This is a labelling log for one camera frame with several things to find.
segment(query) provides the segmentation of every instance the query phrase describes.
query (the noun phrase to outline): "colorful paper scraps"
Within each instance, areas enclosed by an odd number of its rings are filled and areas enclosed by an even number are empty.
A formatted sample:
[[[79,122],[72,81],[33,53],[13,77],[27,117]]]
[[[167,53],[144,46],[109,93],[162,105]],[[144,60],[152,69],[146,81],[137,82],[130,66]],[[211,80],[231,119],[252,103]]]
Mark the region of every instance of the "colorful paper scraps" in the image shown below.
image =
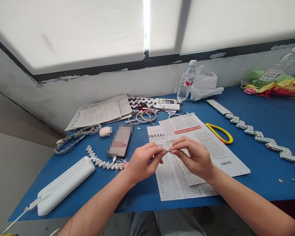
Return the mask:
[[[275,96],[289,96],[295,98],[295,78],[285,73],[281,74],[276,81],[257,88],[254,83],[256,78],[264,73],[262,70],[253,70],[250,74],[251,81],[240,81],[241,88],[244,93],[255,94],[256,96],[263,96],[270,98],[271,95]]]

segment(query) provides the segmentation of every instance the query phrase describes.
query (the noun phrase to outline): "white roller shade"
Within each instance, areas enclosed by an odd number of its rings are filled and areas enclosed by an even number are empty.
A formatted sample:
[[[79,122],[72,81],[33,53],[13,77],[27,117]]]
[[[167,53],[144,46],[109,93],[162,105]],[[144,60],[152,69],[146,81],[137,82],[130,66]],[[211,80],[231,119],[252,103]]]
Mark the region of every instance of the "white roller shade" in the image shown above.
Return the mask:
[[[142,0],[0,0],[0,41],[34,75],[143,60]]]
[[[295,38],[295,0],[192,0],[180,53],[289,38]]]
[[[150,0],[149,56],[177,54],[175,48],[182,0]]]

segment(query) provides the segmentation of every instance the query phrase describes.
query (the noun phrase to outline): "smartphone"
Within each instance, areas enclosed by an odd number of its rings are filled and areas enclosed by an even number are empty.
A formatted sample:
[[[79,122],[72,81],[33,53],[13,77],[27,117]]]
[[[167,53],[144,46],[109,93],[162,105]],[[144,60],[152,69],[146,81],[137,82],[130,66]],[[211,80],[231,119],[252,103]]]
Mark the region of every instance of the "smartphone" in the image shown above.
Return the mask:
[[[125,158],[132,131],[133,125],[122,124],[114,135],[107,156]]]

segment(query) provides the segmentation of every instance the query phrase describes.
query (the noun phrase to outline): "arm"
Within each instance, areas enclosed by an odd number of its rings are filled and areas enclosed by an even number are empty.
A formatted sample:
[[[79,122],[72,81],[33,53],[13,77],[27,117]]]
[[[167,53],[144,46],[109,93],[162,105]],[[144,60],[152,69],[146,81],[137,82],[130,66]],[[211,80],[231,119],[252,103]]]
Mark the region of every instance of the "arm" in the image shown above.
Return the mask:
[[[187,156],[180,149],[186,148]],[[189,171],[206,180],[258,236],[295,236],[295,220],[212,164],[204,145],[181,137],[170,148]]]
[[[63,227],[59,236],[99,235],[125,194],[155,173],[164,148],[148,143],[135,150],[128,166],[94,195]]]

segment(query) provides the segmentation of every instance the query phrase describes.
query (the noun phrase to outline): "wall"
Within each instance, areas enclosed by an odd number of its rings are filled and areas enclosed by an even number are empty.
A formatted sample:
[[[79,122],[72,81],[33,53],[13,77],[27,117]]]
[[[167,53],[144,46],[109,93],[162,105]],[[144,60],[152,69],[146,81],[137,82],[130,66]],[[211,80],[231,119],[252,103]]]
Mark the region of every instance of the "wall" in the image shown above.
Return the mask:
[[[50,147],[0,133],[0,234],[10,224],[8,218],[52,154]],[[46,236],[63,227],[68,220],[17,222],[9,232]]]
[[[198,62],[203,73],[215,72],[218,87],[229,87],[249,68],[266,69],[290,49]],[[53,129],[63,132],[77,108],[115,95],[158,96],[176,93],[187,63],[86,76],[36,84],[0,50],[0,91]],[[295,64],[288,71],[295,75]]]
[[[53,148],[62,137],[0,93],[0,133]]]

